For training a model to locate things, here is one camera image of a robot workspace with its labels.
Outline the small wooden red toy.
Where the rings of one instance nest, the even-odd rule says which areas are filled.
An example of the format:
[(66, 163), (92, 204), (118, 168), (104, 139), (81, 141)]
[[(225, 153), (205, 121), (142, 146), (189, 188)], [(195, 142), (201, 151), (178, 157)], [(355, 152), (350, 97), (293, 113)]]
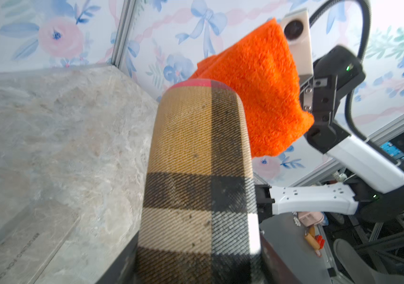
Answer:
[(316, 234), (315, 226), (311, 226), (305, 232), (304, 236), (307, 243), (312, 247), (318, 257), (322, 256), (321, 250), (325, 246), (325, 239), (321, 235)]

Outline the orange microfiber cloth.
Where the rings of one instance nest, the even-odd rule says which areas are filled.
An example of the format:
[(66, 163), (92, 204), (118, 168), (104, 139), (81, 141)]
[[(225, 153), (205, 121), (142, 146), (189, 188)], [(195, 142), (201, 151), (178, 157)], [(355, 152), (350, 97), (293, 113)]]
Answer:
[(200, 61), (191, 77), (219, 81), (239, 95), (252, 157), (282, 154), (314, 123), (312, 114), (300, 105), (297, 69), (275, 19)]

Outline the brown plaid eyeglass case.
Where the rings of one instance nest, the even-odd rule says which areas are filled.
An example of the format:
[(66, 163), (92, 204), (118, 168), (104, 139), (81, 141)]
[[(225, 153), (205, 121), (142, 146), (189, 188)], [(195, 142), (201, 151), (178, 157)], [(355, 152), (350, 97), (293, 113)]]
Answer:
[(136, 273), (143, 284), (265, 280), (245, 112), (221, 82), (184, 81), (159, 103)]

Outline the grey stone-pattern eyeglass case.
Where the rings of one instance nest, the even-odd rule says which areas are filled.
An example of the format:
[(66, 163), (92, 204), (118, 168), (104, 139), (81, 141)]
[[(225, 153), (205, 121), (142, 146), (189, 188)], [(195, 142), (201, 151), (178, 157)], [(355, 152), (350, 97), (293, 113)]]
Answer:
[(0, 230), (0, 284), (33, 284), (80, 220), (55, 200), (26, 207)]

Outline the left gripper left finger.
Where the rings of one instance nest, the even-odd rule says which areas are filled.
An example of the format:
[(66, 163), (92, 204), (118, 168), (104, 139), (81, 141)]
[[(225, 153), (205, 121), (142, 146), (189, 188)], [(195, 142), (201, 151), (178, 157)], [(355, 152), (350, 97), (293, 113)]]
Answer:
[(138, 242), (131, 241), (96, 284), (136, 284), (135, 266), (137, 249)]

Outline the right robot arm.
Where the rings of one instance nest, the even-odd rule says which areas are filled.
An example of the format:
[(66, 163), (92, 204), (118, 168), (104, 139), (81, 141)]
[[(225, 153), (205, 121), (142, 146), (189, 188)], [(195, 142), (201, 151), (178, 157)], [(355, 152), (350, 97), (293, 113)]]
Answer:
[(311, 106), (314, 124), (305, 134), (317, 151), (337, 160), (354, 175), (350, 182), (280, 188), (256, 187), (260, 221), (293, 212), (359, 214), (368, 222), (386, 222), (404, 211), (404, 164), (389, 161), (371, 145), (335, 121), (340, 100), (365, 79), (359, 58), (334, 47), (313, 64), (313, 76), (301, 87)]

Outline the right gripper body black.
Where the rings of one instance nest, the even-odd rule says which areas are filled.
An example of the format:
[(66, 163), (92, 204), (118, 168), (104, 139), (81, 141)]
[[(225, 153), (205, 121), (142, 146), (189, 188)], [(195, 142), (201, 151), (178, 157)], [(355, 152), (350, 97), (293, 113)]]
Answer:
[(315, 124), (332, 124), (335, 116), (337, 76), (299, 76), (300, 105), (314, 116)]

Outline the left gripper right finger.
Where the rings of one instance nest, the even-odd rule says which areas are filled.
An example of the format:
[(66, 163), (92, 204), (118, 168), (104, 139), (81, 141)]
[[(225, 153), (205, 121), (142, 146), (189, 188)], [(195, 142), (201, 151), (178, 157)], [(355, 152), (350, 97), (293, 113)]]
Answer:
[(266, 284), (293, 284), (294, 274), (262, 234), (260, 235), (260, 241), (262, 271)]

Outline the grey office chair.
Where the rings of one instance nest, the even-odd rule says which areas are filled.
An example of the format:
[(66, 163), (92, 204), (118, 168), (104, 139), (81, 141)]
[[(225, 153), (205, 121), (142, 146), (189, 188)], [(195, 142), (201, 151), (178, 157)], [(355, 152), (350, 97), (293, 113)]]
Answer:
[(372, 269), (343, 239), (334, 241), (333, 252), (355, 284), (404, 284), (403, 275), (389, 275)]

